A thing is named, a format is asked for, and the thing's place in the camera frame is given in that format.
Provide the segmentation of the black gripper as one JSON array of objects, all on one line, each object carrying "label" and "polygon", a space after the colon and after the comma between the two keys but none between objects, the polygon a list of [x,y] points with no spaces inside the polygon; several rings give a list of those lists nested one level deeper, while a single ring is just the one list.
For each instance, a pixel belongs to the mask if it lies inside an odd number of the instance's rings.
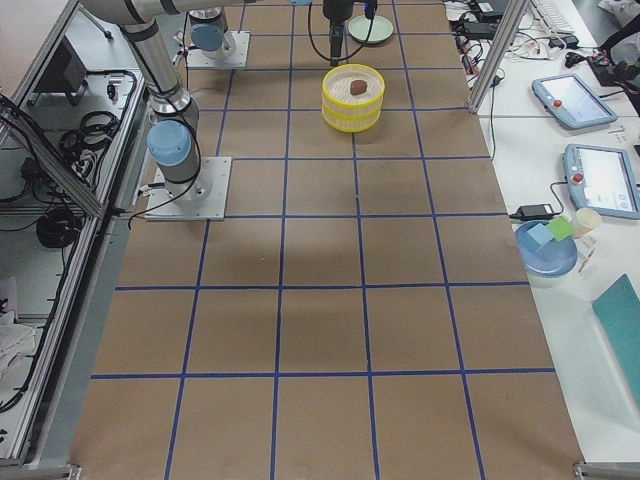
[{"label": "black gripper", "polygon": [[329,62],[336,67],[342,62],[342,46],[345,24],[353,15],[353,2],[350,0],[323,0],[322,12],[329,22]]}]

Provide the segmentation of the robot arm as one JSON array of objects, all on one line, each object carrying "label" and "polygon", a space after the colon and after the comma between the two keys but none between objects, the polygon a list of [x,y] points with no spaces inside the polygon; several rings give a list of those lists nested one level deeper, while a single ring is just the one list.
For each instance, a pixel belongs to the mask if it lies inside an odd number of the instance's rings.
[{"label": "robot arm", "polygon": [[250,33],[233,31],[225,9],[239,1],[84,1],[82,6],[109,24],[117,26],[144,75],[151,95],[151,108],[159,119],[178,120],[197,128],[198,110],[180,80],[157,18],[184,17],[180,54],[194,55],[199,69],[231,70],[246,66]]},{"label": "robot arm", "polygon": [[[312,49],[318,57],[328,62],[331,67],[346,62],[350,56],[342,55],[346,22],[354,11],[355,1],[322,1],[322,14],[329,22],[329,55],[324,55],[312,35],[312,1],[290,1],[292,5],[307,5],[307,36]],[[192,10],[186,18],[190,23],[190,37],[193,47],[203,53],[231,53],[235,46],[232,43],[223,7],[204,10]]]}]

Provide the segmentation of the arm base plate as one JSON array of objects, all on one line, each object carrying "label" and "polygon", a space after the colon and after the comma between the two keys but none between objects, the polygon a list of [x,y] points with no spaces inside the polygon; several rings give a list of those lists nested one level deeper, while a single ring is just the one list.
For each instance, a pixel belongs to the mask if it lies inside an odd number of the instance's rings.
[{"label": "arm base plate", "polygon": [[149,221],[223,221],[231,169],[231,157],[204,157],[199,176],[190,186],[189,182],[183,185],[166,183],[157,167],[154,181],[163,186],[149,194],[144,218]]},{"label": "arm base plate", "polygon": [[188,66],[194,70],[245,69],[250,38],[249,31],[198,35],[192,41]]}]

